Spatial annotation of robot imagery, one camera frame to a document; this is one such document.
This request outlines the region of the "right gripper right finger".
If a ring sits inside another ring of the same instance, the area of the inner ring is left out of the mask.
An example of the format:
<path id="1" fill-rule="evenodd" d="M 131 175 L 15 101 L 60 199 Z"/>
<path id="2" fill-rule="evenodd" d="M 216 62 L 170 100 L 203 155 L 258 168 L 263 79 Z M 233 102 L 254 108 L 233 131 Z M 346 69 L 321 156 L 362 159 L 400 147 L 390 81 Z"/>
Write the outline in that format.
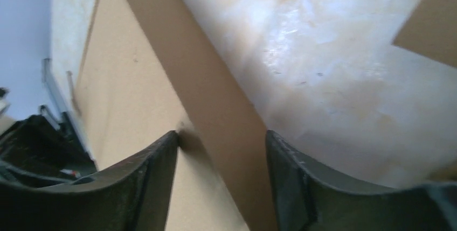
<path id="1" fill-rule="evenodd" d="M 272 130 L 266 153 L 280 230 L 456 230 L 455 182 L 376 185 L 320 163 Z"/>

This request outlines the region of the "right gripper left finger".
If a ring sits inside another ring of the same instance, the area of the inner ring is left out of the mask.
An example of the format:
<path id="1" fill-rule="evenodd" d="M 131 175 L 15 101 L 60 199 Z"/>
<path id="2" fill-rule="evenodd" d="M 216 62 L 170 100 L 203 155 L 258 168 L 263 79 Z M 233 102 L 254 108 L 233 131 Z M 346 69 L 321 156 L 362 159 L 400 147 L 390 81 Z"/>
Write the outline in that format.
<path id="1" fill-rule="evenodd" d="M 32 188 L 1 182 L 1 230 L 165 230 L 179 136 L 76 181 Z"/>

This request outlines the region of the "cardboard box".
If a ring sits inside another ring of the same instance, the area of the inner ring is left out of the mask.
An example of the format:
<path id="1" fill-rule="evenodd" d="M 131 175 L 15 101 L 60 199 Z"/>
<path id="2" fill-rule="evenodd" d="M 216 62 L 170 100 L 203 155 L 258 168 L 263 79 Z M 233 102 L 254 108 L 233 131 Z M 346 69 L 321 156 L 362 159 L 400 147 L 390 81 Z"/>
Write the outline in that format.
<path id="1" fill-rule="evenodd" d="M 266 126 L 182 0 L 96 0 L 76 101 L 102 169 L 179 134 L 165 230 L 277 230 Z"/>

